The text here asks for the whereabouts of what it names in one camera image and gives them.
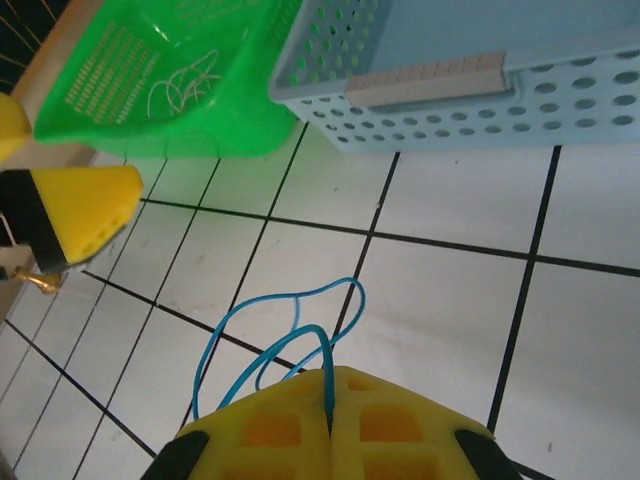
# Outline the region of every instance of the light blue plastic basket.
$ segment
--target light blue plastic basket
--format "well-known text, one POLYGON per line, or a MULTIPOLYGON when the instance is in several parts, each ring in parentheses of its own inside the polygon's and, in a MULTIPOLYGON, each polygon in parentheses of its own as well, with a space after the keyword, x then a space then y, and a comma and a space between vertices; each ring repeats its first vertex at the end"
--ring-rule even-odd
POLYGON ((270 96, 345 152, 633 141, 639 72, 638 0, 305 0, 270 96), (352 76, 493 52, 500 93, 348 100, 352 76))

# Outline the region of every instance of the basket handle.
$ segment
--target basket handle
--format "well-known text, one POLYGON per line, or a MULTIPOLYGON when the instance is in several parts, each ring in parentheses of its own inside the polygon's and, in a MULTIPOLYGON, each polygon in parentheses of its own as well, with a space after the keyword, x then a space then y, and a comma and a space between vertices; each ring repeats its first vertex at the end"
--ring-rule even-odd
POLYGON ((506 92, 506 52, 356 75, 346 97, 354 107, 381 107, 506 92))

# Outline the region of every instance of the yellow foam object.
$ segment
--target yellow foam object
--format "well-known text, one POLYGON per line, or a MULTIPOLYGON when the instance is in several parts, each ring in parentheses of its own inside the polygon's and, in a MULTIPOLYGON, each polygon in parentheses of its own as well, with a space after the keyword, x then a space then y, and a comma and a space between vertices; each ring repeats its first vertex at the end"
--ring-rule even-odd
POLYGON ((0 93, 0 163, 18 150, 31 136, 31 124, 22 105, 0 93))
POLYGON ((142 179, 131 166, 31 170, 70 265, 98 253, 133 218, 142 179))
POLYGON ((322 370, 276 384, 183 428, 209 442, 189 480, 477 480, 454 433, 479 423, 414 392, 337 367, 329 437, 322 370))

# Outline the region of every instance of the brass screw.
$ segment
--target brass screw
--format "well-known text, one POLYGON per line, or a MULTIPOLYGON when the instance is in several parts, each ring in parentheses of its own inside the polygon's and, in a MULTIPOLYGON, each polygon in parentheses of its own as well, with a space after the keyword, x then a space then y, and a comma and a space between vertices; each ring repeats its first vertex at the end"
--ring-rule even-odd
POLYGON ((62 275, 59 273, 37 274, 24 267, 16 267, 11 278, 21 282, 31 282, 46 295, 56 293, 62 286, 62 275))

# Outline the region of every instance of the blue cable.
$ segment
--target blue cable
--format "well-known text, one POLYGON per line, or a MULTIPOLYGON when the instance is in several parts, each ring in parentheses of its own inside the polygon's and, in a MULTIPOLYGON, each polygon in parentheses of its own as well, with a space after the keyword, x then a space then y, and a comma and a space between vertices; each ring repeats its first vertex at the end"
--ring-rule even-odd
MULTIPOLYGON (((366 301, 364 287, 362 286, 362 284, 358 280, 356 280, 353 277, 344 277, 344 278, 336 280, 336 281, 334 281, 334 282, 332 282, 332 283, 330 283, 328 285, 325 285, 324 287, 317 288, 315 290, 309 290, 309 291, 306 291, 306 292, 280 293, 280 294, 264 295, 262 297, 256 297, 256 298, 253 298, 253 299, 250 299, 250 300, 246 300, 246 301, 236 305, 233 309, 231 309, 224 316, 222 321, 218 324, 216 329, 211 334, 211 338, 209 339, 209 343, 205 347, 205 350, 204 350, 204 353, 202 355, 202 358, 200 359, 200 362, 198 364, 198 368, 196 369, 196 375, 195 375, 195 378, 194 378, 194 381, 193 381, 193 397, 192 397, 192 400, 191 400, 191 405, 192 405, 192 410, 193 410, 193 418, 195 420, 198 420, 200 418, 200 411, 199 411, 199 405, 198 405, 198 395, 199 395, 199 392, 200 392, 200 386, 202 384, 202 374, 203 374, 203 371, 204 371, 204 366, 205 366, 205 364, 207 362, 207 359, 211 355, 211 351, 213 350, 213 346, 215 345, 216 341, 220 337, 220 334, 222 333, 222 330, 224 329, 224 327, 226 326, 228 321, 236 313, 238 313, 240 310, 242 310, 242 309, 244 309, 244 308, 246 308, 246 307, 248 307, 250 305, 254 305, 256 303, 270 301, 270 300, 281 300, 281 299, 293 299, 294 300, 294 321, 293 321, 293 326, 291 328, 291 331, 289 332, 288 335, 286 335, 282 339, 278 340, 271 347, 269 347, 262 355, 260 355, 251 364, 251 366, 249 368, 247 368, 247 370, 245 370, 243 375, 248 372, 248 375, 247 375, 247 378, 248 378, 248 376, 251 375, 251 373, 253 373, 253 371, 256 368, 258 368, 261 364, 264 364, 263 367, 262 367, 262 370, 258 374, 258 378, 256 378, 256 386, 257 386, 257 389, 259 390, 260 379, 262 378, 262 375, 264 374, 264 371, 266 370, 268 365, 273 361, 273 359, 278 355, 278 353, 280 353, 282 351, 282 349, 289 342, 291 342, 292 340, 296 339, 300 335, 303 335, 305 333, 311 333, 311 332, 316 333, 318 335, 318 337, 320 338, 321 346, 319 348, 317 348, 316 350, 314 350, 313 352, 311 352, 309 355, 307 355, 297 365, 295 365, 287 373, 287 375, 284 377, 284 379, 293 377, 296 373, 298 373, 300 371, 301 368, 304 367, 304 365, 306 365, 309 361, 311 361, 313 358, 315 358, 320 353, 323 353, 324 354, 323 367, 325 368, 325 409, 327 411, 327 420, 330 420, 330 418, 332 418, 332 412, 333 412, 333 407, 332 407, 333 403, 332 402, 335 402, 335 391, 332 388, 327 387, 328 380, 331 380, 331 378, 333 378, 333 375, 334 375, 334 373, 333 373, 333 357, 331 355, 331 347, 333 347, 333 345, 335 345, 336 342, 338 342, 347 333, 349 333, 351 331, 351 329, 355 326, 355 324, 358 322, 358 320, 362 316, 362 312, 364 311, 365 301, 366 301), (327 335, 326 335, 326 332, 324 332, 324 330, 321 327, 319 327, 317 325, 306 325, 304 327, 298 327, 298 324, 300 322, 300 299, 301 298, 305 298, 305 297, 311 297, 311 296, 314 296, 314 295, 319 295, 321 293, 324 293, 324 292, 326 292, 328 290, 331 290, 332 288, 335 288, 335 287, 337 287, 339 285, 342 285, 342 284, 345 284, 345 283, 353 284, 358 289, 358 291, 360 293, 360 306, 359 306, 358 311, 356 312, 355 316, 351 320, 351 322, 349 322, 349 324, 345 327, 345 329, 339 335, 335 336, 330 341, 327 338, 327 342, 326 343, 329 346, 329 349, 327 350, 326 346, 325 346, 325 343, 324 343, 324 339, 322 338, 322 334, 324 334, 324 337, 327 337, 327 335), (333 398, 333 400, 331 402, 329 402, 327 400, 328 399, 327 392, 330 393, 332 398, 333 398)), ((246 381, 246 378, 243 379, 243 377, 241 376, 236 381, 234 386, 229 390, 229 392, 225 396, 225 399, 223 400, 223 402, 220 404, 220 406, 218 408, 222 408, 223 406, 226 406, 226 404, 224 404, 225 400, 227 398, 230 398, 229 399, 229 402, 230 402, 231 399, 233 399, 233 397, 237 393, 237 390, 244 384, 245 381, 246 381)))

